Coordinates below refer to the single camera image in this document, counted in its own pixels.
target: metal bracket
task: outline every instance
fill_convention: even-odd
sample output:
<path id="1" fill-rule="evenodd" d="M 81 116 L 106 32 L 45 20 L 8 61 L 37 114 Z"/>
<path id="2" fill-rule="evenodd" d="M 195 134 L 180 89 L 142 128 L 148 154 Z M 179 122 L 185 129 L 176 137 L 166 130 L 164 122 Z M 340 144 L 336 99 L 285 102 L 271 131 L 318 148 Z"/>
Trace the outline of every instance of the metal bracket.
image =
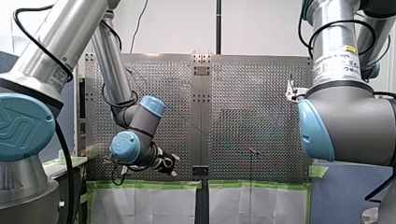
<path id="1" fill-rule="evenodd" d="M 288 80 L 288 87 L 286 90 L 286 99 L 293 103 L 298 103 L 305 94 L 308 92 L 308 88 L 294 88 L 294 81 L 292 74 L 290 74 L 290 79 Z"/>
<path id="2" fill-rule="evenodd" d="M 209 166 L 192 166 L 193 175 L 209 175 Z"/>

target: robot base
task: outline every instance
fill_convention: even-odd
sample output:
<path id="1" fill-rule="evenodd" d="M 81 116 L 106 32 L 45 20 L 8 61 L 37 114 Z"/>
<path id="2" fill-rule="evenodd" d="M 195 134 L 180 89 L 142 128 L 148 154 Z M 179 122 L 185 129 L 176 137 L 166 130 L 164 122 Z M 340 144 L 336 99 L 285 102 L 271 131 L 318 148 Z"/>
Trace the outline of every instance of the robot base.
<path id="1" fill-rule="evenodd" d="M 56 224 L 59 219 L 59 208 L 58 182 L 50 181 L 42 193 L 0 204 L 0 219 L 12 224 Z"/>

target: black cable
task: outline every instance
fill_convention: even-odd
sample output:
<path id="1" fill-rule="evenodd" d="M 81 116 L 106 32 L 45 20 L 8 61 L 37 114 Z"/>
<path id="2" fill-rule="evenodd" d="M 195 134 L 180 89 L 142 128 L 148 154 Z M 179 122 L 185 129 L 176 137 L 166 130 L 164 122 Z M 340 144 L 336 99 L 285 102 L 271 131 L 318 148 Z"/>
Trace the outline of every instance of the black cable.
<path id="1" fill-rule="evenodd" d="M 304 0 L 303 1 L 303 8 L 301 9 L 301 13 L 300 13 L 300 19 L 298 21 L 298 37 L 300 38 L 300 41 L 301 41 L 301 43 L 303 43 L 304 46 L 306 46 L 307 48 L 310 48 L 309 45 L 305 42 L 305 40 L 303 38 L 302 31 L 301 31 L 301 27 L 303 25 L 303 16 L 304 16 L 304 11 L 305 11 L 305 8 L 306 8 L 306 4 L 307 4 L 307 1 Z"/>
<path id="2" fill-rule="evenodd" d="M 375 195 L 377 195 L 379 192 L 384 190 L 387 186 L 389 186 L 393 181 L 396 179 L 396 174 L 393 173 L 384 183 L 382 183 L 380 186 L 378 186 L 376 189 L 374 189 L 371 193 L 367 194 L 366 197 L 364 197 L 364 201 L 366 202 L 371 202 L 371 203 L 381 203 L 381 200 L 373 199 Z"/>
<path id="3" fill-rule="evenodd" d="M 139 95 L 137 94 L 137 92 L 136 92 L 136 91 L 131 91 L 132 95 L 134 95 L 134 98 L 133 98 L 132 100 L 123 102 L 123 103 L 121 103 L 121 104 L 113 104 L 113 103 L 111 103 L 111 102 L 105 97 L 105 85 L 106 85 L 106 84 L 105 84 L 105 82 L 104 82 L 103 85 L 102 85 L 102 92 L 101 92 L 101 94 L 102 94 L 103 100 L 104 100 L 104 101 L 106 102 L 106 104 L 108 104 L 108 105 L 114 106 L 114 107 L 116 107 L 116 108 L 125 108 L 125 107 L 129 107 L 129 106 L 131 106 L 131 105 L 135 105 L 135 104 L 137 103 L 137 101 L 139 100 Z"/>
<path id="4" fill-rule="evenodd" d="M 143 7 L 142 12 L 140 13 L 139 19 L 137 20 L 137 26 L 136 26 L 136 30 L 134 31 L 134 37 L 132 38 L 132 44 L 131 44 L 131 50 L 129 50 L 129 53 L 132 53 L 132 50 L 134 49 L 134 38 L 137 35 L 137 32 L 139 31 L 139 27 L 140 27 L 140 21 L 142 20 L 142 16 L 146 11 L 146 7 L 148 6 L 148 2 L 149 0 L 146 0 L 145 6 Z"/>
<path id="5" fill-rule="evenodd" d="M 37 12 L 37 11 L 45 11 L 48 9 L 51 9 L 53 5 L 47 6 L 47 7 L 38 7 L 38 8 L 32 8 L 32 7 L 27 7 L 27 8 L 18 8 L 17 10 L 14 11 L 13 18 L 15 23 L 18 25 L 18 27 L 23 31 L 23 33 L 33 42 L 35 43 L 41 50 L 44 51 L 53 61 L 55 61 L 59 66 L 62 67 L 62 69 L 66 72 L 67 74 L 67 82 L 70 82 L 73 80 L 73 73 L 70 71 L 66 65 L 64 65 L 55 55 L 53 55 L 49 50 L 47 50 L 39 41 L 37 41 L 34 37 L 32 37 L 29 32 L 26 31 L 26 29 L 23 27 L 18 15 L 21 12 Z"/>
<path id="6" fill-rule="evenodd" d="M 391 42 L 391 37 L 390 37 L 390 35 L 388 35 L 388 45 L 387 45 L 387 48 L 385 49 L 384 53 L 383 53 L 377 60 L 375 60 L 375 62 L 363 66 L 363 67 L 361 68 L 361 70 L 365 70 L 365 69 L 367 69 L 367 68 L 370 68 L 370 67 L 374 66 L 376 63 L 379 63 L 379 61 L 381 61 L 381 60 L 385 57 L 385 55 L 387 55 L 387 53 L 389 52 L 389 49 L 390 49 L 390 42 Z"/>
<path id="7" fill-rule="evenodd" d="M 74 175 L 73 175 L 73 163 L 70 157 L 69 147 L 67 146 L 66 140 L 64 139 L 64 133 L 62 132 L 61 126 L 58 123 L 58 120 L 55 120 L 55 131 L 56 135 L 58 135 L 59 142 L 62 147 L 62 151 L 64 152 L 64 160 L 66 161 L 67 168 L 67 184 L 68 184 L 68 205 L 67 205 L 67 224 L 73 224 L 73 215 L 74 215 Z"/>
<path id="8" fill-rule="evenodd" d="M 120 50 L 122 50 L 122 41 L 119 34 L 117 34 L 117 32 L 104 20 L 102 20 L 101 23 L 111 32 L 111 34 L 113 34 L 116 37 L 117 42 L 119 42 Z"/>
<path id="9" fill-rule="evenodd" d="M 366 28 L 370 31 L 370 33 L 371 33 L 372 36 L 373 36 L 372 43 L 370 44 L 370 46 L 369 46 L 367 49 L 365 49 L 365 50 L 363 50 L 362 52 L 360 52 L 359 55 L 365 54 L 367 51 L 369 51 L 370 49 L 372 49 L 373 46 L 375 45 L 375 42 L 376 42 L 376 33 L 375 33 L 375 29 L 374 29 L 370 24 L 368 24 L 367 22 L 365 22 L 365 21 L 358 21 L 358 20 L 332 21 L 332 22 L 329 22 L 329 23 L 327 23 L 327 24 L 321 26 L 319 29 L 317 29 L 317 30 L 314 32 L 314 34 L 311 36 L 311 38 L 309 39 L 309 43 L 308 43 L 308 52 L 309 52 L 309 56 L 311 57 L 311 59 L 314 58 L 314 54 L 313 54 L 313 52 L 312 52 L 312 50 L 313 50 L 312 44 L 313 44 L 315 38 L 320 34 L 320 32 L 322 32 L 323 30 L 325 30 L 325 29 L 331 27 L 332 25 L 334 25 L 334 24 L 336 24 L 336 23 L 357 23 L 357 24 L 360 24 L 360 25 L 366 27 Z"/>
<path id="10" fill-rule="evenodd" d="M 396 93 L 394 92 L 389 92 L 389 91 L 375 91 L 374 95 L 385 95 L 385 96 L 391 96 L 394 99 L 396 99 Z"/>
<path id="11" fill-rule="evenodd" d="M 111 172 L 111 181 L 115 186 L 121 186 L 123 182 L 125 181 L 126 173 L 122 175 L 120 183 L 116 182 L 116 179 L 114 178 L 114 175 L 116 173 L 117 167 L 119 167 L 117 164 L 114 165 L 113 171 Z"/>

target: metal frame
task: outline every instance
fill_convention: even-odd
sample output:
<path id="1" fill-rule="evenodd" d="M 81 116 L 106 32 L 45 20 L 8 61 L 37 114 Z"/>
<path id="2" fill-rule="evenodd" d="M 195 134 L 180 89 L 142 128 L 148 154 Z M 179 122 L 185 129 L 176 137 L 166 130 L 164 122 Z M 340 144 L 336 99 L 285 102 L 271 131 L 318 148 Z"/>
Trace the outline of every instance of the metal frame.
<path id="1" fill-rule="evenodd" d="M 302 87 L 309 87 L 312 85 L 312 78 L 310 76 L 311 67 L 312 67 L 311 62 L 309 61 L 309 59 L 302 57 L 220 56 L 220 55 L 210 55 L 210 54 L 193 54 L 193 55 L 123 54 L 122 57 L 126 66 L 132 69 L 133 71 L 134 69 L 152 69 L 153 73 L 158 74 L 158 76 L 161 77 L 167 77 L 167 76 L 171 77 L 174 75 L 174 73 L 182 72 L 183 74 L 186 73 L 185 75 L 182 75 L 184 76 L 184 78 L 189 77 L 190 79 L 190 80 L 186 79 L 187 80 L 186 85 L 190 85 L 189 89 L 184 92 L 187 95 L 183 96 L 183 99 L 180 102 L 177 102 L 178 104 L 182 104 L 181 108 L 183 108 L 185 115 L 188 116 L 186 118 L 183 118 L 182 121 L 175 121 L 179 123 L 178 125 L 182 125 L 182 126 L 186 125 L 186 123 L 188 122 L 190 123 L 188 124 L 190 130 L 186 131 L 187 133 L 184 133 L 189 135 L 190 142 L 187 144 L 189 145 L 190 149 L 186 148 L 186 150 L 189 150 L 190 153 L 186 154 L 187 158 L 181 157 L 182 162 L 183 159 L 187 160 L 190 169 L 189 171 L 187 171 L 186 164 L 183 164 L 182 175 L 179 178 L 172 180 L 204 180 L 206 182 L 206 180 L 209 178 L 210 179 L 214 179 L 214 178 L 215 179 L 240 179 L 240 178 L 247 179 L 248 178 L 246 174 L 234 175 L 234 178 L 229 176 L 221 177 L 219 175 L 213 175 L 216 173 L 216 167 L 213 167 L 213 164 L 214 162 L 218 162 L 217 159 L 214 159 L 211 156 L 211 148 L 213 145 L 213 141 L 211 141 L 210 139 L 213 134 L 212 106 L 214 104 L 213 102 L 216 100 L 217 97 L 216 90 L 213 90 L 213 88 L 216 88 L 215 85 L 217 85 L 216 80 L 214 79 L 214 75 L 219 72 L 218 71 L 219 66 L 222 66 L 223 63 L 234 63 L 236 65 L 244 64 L 244 63 L 250 63 L 250 64 L 253 63 L 256 64 L 257 66 L 259 65 L 263 66 L 262 69 L 265 69 L 266 68 L 265 66 L 267 65 L 270 66 L 269 68 L 271 68 L 271 66 L 280 66 L 280 67 L 283 66 L 282 67 L 283 69 L 286 70 L 289 69 L 290 71 L 289 70 L 288 71 L 293 73 L 294 75 L 293 78 L 296 86 L 298 85 Z M 172 67 L 172 66 L 177 66 L 175 64 L 179 64 L 179 63 L 182 63 L 184 66 L 184 69 L 182 71 L 179 71 L 177 70 L 177 68 Z M 275 69 L 273 71 L 273 74 L 271 74 L 271 76 L 272 75 L 275 76 L 277 71 L 279 70 Z M 98 86 L 97 85 L 95 86 L 95 82 L 101 81 L 101 80 L 96 80 L 97 78 L 100 78 L 100 76 L 97 75 L 99 74 L 99 72 L 100 72 L 99 67 L 94 55 L 88 54 L 86 56 L 86 111 L 87 111 L 86 145 L 87 145 L 87 155 L 89 158 L 95 158 L 95 157 L 103 158 L 108 153 L 102 150 L 103 148 L 106 148 L 104 144 L 98 144 L 94 141 L 94 136 L 93 136 L 94 132 L 102 132 L 102 133 L 113 132 L 115 134 L 116 132 L 121 131 L 121 128 L 115 128 L 114 122 L 110 119 L 109 109 L 108 109 L 108 119 L 106 119 L 108 121 L 108 122 L 106 121 L 106 124 L 108 124 L 106 130 L 97 130 L 95 128 L 94 113 L 99 113 L 99 112 L 94 111 L 94 104 L 101 104 L 95 102 L 96 100 L 101 101 L 101 97 L 98 97 L 98 92 L 96 92 Z M 160 98 L 161 98 L 161 94 L 165 94 L 165 97 L 166 96 L 170 97 L 172 92 L 169 93 L 166 91 L 174 91 L 175 86 L 172 85 L 169 86 L 168 83 L 163 82 L 163 80 L 159 80 L 158 77 L 156 78 L 157 79 L 155 80 L 150 79 L 153 82 L 150 81 L 149 83 L 142 77 L 139 77 L 138 79 L 136 79 L 136 77 L 130 77 L 130 81 L 132 88 L 134 90 L 140 91 L 139 88 L 142 88 L 143 85 L 147 85 L 146 87 L 143 86 L 142 92 L 144 94 L 154 93 L 154 92 L 148 92 L 148 90 L 151 90 L 151 91 L 156 91 L 155 92 L 156 95 L 160 94 Z M 282 92 L 281 95 L 276 96 L 279 97 L 276 98 L 277 101 L 278 99 L 282 101 L 282 99 L 284 98 L 284 92 L 286 91 L 286 85 L 287 85 L 287 78 L 289 78 L 289 76 L 282 78 L 285 79 L 285 81 L 283 79 L 277 79 L 277 81 L 279 81 L 279 83 L 277 83 L 278 85 L 277 87 L 279 88 L 279 90 L 276 89 L 276 94 Z M 172 81 L 178 82 L 177 79 L 168 80 L 168 82 L 172 82 Z M 171 110 L 172 109 L 168 108 L 166 112 L 168 117 L 165 116 L 165 118 L 162 121 L 162 124 L 164 126 L 168 125 L 165 124 L 167 123 L 166 119 L 180 120 L 180 118 L 178 118 L 175 115 L 175 113 L 173 113 Z M 100 117 L 107 116 L 107 114 L 104 113 L 104 111 L 100 112 L 102 113 Z M 298 129 L 297 123 L 295 122 L 296 120 L 298 120 L 297 112 L 295 110 L 292 110 L 291 112 L 288 112 L 285 115 L 291 116 L 291 118 L 293 118 L 293 122 L 291 124 L 295 125 L 294 128 Z M 162 132 L 169 132 L 169 133 L 177 132 L 177 130 L 171 130 L 171 128 L 172 127 L 170 127 L 169 125 L 167 127 L 160 126 L 160 129 L 158 130 L 157 134 L 161 136 Z M 111 138 L 109 138 L 108 136 L 106 138 L 108 138 L 106 139 L 106 141 L 108 140 L 109 143 L 111 141 Z M 297 153 L 298 157 L 296 158 L 300 158 L 298 159 L 300 161 L 291 160 L 290 162 L 294 162 L 294 164 L 298 163 L 298 166 L 294 167 L 294 169 L 300 169 L 299 167 L 303 167 L 301 175 L 287 176 L 287 175 L 282 175 L 283 174 L 282 173 L 276 176 L 264 175 L 263 177 L 261 177 L 262 175 L 262 170 L 261 170 L 261 171 L 254 171 L 254 175 L 252 176 L 252 179 L 269 180 L 269 181 L 277 181 L 277 182 L 300 182 L 300 183 L 309 181 L 308 168 L 309 165 L 311 164 L 311 160 L 309 160 L 305 156 L 302 156 L 303 152 L 299 149 L 299 147 L 297 147 L 294 138 L 293 141 L 294 142 L 290 143 L 290 145 L 293 145 L 293 151 L 291 153 L 293 153 L 293 155 Z M 101 176 L 101 179 L 109 179 L 108 175 L 96 175 L 93 172 L 108 174 L 109 170 L 112 168 L 112 165 L 105 167 L 99 165 L 97 162 L 99 161 L 96 159 L 89 161 L 89 165 L 96 168 L 88 169 L 88 178 L 95 179 L 95 177 Z M 248 160 L 244 160 L 243 158 L 241 158 L 238 162 L 247 164 Z M 261 168 L 261 166 L 258 163 L 259 162 L 253 162 L 250 165 L 254 169 L 256 168 L 259 169 Z M 193 175 L 192 174 L 193 167 L 201 170 L 205 170 L 208 168 L 209 175 L 205 175 L 202 173 L 198 175 Z M 137 175 L 132 175 L 130 177 L 138 178 L 138 179 L 147 179 L 147 180 L 158 180 L 158 181 L 171 180 L 167 176 L 156 173 L 154 174 L 152 172 L 145 172 Z"/>

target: perforated metal panel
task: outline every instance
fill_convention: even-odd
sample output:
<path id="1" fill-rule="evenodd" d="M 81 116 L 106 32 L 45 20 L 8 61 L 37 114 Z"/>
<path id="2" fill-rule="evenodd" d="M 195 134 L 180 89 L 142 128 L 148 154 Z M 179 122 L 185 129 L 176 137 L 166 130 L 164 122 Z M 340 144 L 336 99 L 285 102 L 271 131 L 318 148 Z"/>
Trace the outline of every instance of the perforated metal panel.
<path id="1" fill-rule="evenodd" d="M 86 57 L 88 177 L 109 179 L 113 165 L 104 164 L 104 159 L 121 128 L 102 100 L 98 63 L 93 55 Z M 312 85 L 308 59 L 206 55 L 202 63 L 191 55 L 123 58 L 134 73 L 133 90 L 139 96 L 154 94 L 168 104 L 155 141 L 181 158 L 177 180 L 191 180 L 193 165 L 208 165 L 210 179 L 308 178 L 310 160 L 301 151 L 296 105 L 285 99 L 290 74 L 296 87 Z M 152 171 L 131 178 L 169 180 Z"/>
<path id="2" fill-rule="evenodd" d="M 191 56 L 166 55 L 122 55 L 125 65 L 133 71 L 129 77 L 131 87 L 140 99 L 144 95 L 155 95 L 162 99 L 167 108 L 165 117 L 155 134 L 158 147 L 176 153 L 181 159 L 177 167 L 178 180 L 191 179 Z M 92 133 L 91 152 L 95 155 L 89 163 L 89 179 L 109 179 L 113 164 L 105 164 L 112 138 L 120 131 L 111 118 L 110 107 L 100 94 L 103 85 L 98 62 L 89 55 L 86 63 L 87 85 L 92 86 Z M 169 179 L 154 171 L 134 173 L 130 178 Z"/>
<path id="3" fill-rule="evenodd" d="M 212 65 L 209 178 L 308 178 L 297 106 L 285 100 L 290 74 L 295 87 L 311 86 L 308 59 L 214 56 Z"/>

